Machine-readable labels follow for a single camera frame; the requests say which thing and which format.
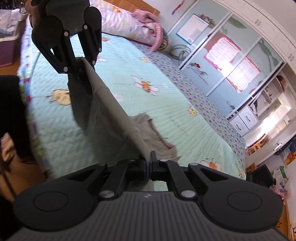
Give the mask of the grey t-shirt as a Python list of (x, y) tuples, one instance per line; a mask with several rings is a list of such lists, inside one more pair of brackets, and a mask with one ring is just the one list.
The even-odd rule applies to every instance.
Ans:
[(68, 88), (74, 119), (97, 162), (114, 166), (129, 158), (148, 161), (151, 151), (158, 159), (180, 159), (176, 146), (163, 138), (150, 116), (127, 115), (85, 58), (76, 58)]

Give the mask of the clear plastic storage box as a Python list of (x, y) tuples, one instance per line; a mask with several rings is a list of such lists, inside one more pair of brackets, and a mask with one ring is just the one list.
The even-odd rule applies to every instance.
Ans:
[(13, 65), (19, 58), (22, 35), (25, 30), (25, 17), (18, 9), (1, 9), (1, 67)]

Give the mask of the wooden headboard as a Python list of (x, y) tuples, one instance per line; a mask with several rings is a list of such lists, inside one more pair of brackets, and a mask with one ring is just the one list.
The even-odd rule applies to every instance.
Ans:
[(158, 16), (160, 11), (156, 8), (153, 8), (148, 3), (143, 0), (105, 0), (106, 2), (113, 4), (121, 9), (124, 9), (129, 12), (134, 12), (136, 9), (140, 9), (143, 11), (148, 11)]

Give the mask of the mint quilted bee bedspread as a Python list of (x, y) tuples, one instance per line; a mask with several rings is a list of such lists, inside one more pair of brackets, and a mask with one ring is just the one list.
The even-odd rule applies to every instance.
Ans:
[[(131, 117), (140, 132), (152, 124), (160, 136), (153, 145), (167, 142), (181, 166), (191, 162), (245, 179), (243, 159), (206, 121), (170, 78), (131, 41), (103, 34), (102, 54), (95, 71), (112, 97)], [(81, 114), (89, 107), (85, 97), (68, 86), (32, 41), (24, 49), (30, 81), (24, 85), (28, 121), (35, 152), (49, 178), (54, 179), (96, 163), (113, 165), (121, 153), (97, 117), (85, 129)]]

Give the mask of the pink fuzzy blanket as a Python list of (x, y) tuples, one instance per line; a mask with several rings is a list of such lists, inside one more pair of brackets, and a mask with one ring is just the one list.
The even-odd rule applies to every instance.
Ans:
[(151, 46), (151, 51), (157, 51), (161, 46), (164, 37), (163, 28), (159, 23), (158, 17), (149, 11), (143, 11), (141, 9), (134, 10), (132, 16), (142, 23), (144, 27), (147, 27), (152, 31), (154, 42)]

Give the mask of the colourful patterned pillow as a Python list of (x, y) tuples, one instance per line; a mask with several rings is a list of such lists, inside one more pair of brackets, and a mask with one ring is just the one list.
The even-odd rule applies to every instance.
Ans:
[(162, 41), (161, 45), (158, 47), (158, 50), (162, 51), (162, 50), (166, 49), (168, 44), (169, 44), (168, 34), (166, 33), (165, 29), (163, 29), (163, 41)]

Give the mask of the person's black clothing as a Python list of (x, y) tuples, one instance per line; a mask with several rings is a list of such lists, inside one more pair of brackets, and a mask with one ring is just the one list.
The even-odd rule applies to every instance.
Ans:
[(32, 153), (26, 106), (22, 101), (19, 78), (1, 76), (1, 137), (8, 133), (22, 163), (36, 165)]

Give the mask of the white standing fan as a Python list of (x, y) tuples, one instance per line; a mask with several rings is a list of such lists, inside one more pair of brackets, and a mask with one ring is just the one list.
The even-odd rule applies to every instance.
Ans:
[(182, 67), (183, 62), (191, 54), (192, 50), (189, 46), (183, 44), (176, 44), (170, 50), (170, 56), (176, 61), (178, 67)]

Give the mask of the wooden dining chair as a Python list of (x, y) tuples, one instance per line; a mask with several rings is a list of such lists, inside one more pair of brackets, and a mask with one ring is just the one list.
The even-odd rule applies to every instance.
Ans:
[(268, 136), (264, 134), (260, 139), (248, 147), (248, 154), (251, 155), (268, 143)]

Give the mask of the floral bed sheet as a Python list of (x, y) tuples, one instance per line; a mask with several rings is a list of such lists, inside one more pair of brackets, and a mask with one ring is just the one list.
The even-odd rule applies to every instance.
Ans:
[(245, 140), (225, 116), (215, 107), (197, 87), (197, 85), (180, 70), (173, 61), (162, 52), (152, 52), (150, 47), (131, 40), (144, 56), (166, 75), (169, 80), (184, 94), (190, 104), (217, 134), (226, 141), (238, 157), (242, 168), (245, 168)]

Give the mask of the white drawer unit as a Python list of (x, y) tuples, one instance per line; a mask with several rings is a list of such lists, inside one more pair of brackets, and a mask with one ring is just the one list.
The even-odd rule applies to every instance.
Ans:
[(231, 121), (231, 125), (243, 137), (247, 134), (257, 123), (258, 118), (253, 113), (251, 108), (245, 106)]

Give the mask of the black chair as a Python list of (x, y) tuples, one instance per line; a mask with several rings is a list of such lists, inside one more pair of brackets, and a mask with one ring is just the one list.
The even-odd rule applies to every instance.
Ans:
[(246, 180), (267, 188), (276, 185), (276, 179), (265, 164), (247, 174)]

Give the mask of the white sliding door wardrobe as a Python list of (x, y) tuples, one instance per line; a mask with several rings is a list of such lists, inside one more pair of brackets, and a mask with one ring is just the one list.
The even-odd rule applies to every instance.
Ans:
[(169, 52), (187, 45), (179, 67), (231, 121), (249, 106), (258, 123), (249, 141), (275, 128), (292, 106), (285, 103), (282, 67), (295, 68), (295, 41), (251, 1), (194, 1), (169, 30)]

